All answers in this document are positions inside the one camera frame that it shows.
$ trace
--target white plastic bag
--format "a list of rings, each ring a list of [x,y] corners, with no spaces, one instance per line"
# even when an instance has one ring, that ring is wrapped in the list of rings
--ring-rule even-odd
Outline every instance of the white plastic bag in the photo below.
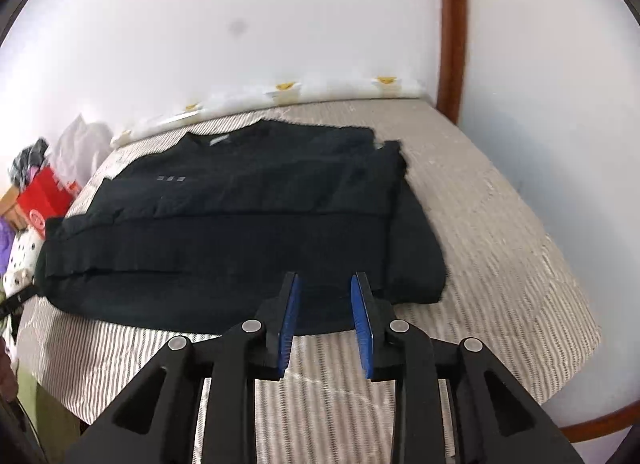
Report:
[[[47,149],[51,169],[69,188],[83,188],[111,154],[111,130],[104,123],[85,123],[79,115]]]

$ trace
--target white circular logo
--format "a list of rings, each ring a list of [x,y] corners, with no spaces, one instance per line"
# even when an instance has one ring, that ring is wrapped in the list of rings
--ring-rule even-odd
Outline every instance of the white circular logo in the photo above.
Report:
[[[38,210],[32,209],[29,212],[29,220],[31,221],[31,224],[33,224],[34,228],[39,230],[44,229],[44,217]]]

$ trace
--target bed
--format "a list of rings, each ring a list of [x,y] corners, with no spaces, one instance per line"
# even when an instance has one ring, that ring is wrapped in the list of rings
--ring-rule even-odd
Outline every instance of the bed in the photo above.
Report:
[[[88,208],[104,177],[169,148],[186,131],[225,133],[258,119],[364,125],[379,139],[402,140],[408,180],[440,239],[449,276],[440,303],[396,306],[399,317],[434,338],[480,338],[540,403],[593,354],[600,331],[558,247],[487,158],[425,101],[281,107],[150,137],[114,151],[69,215]],[[175,334],[74,317],[36,298],[25,307],[18,353],[46,390],[90,424]],[[205,387],[203,404],[206,396]],[[285,378],[257,382],[255,397],[258,462],[388,462],[394,390],[364,379],[353,332],[296,337]],[[204,433],[200,413],[194,463]],[[446,438],[452,452],[449,431]]]

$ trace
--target silver screw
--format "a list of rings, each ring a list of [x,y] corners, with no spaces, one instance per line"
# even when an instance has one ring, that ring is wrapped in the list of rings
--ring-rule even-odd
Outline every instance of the silver screw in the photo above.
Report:
[[[465,339],[465,349],[470,352],[479,352],[482,350],[482,342],[478,338]]]
[[[242,323],[242,330],[245,332],[258,332],[262,327],[262,323],[260,323],[257,319],[248,319],[244,323]]]
[[[403,319],[395,319],[390,324],[389,327],[393,332],[407,332],[409,330],[409,324],[405,322]]]
[[[187,338],[184,336],[174,336],[169,340],[171,350],[182,350],[187,346]]]

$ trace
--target purple bag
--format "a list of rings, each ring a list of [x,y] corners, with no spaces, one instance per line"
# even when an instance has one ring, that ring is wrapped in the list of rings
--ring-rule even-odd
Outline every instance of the purple bag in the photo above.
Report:
[[[9,266],[14,237],[14,230],[0,217],[0,274],[6,273],[6,269]]]

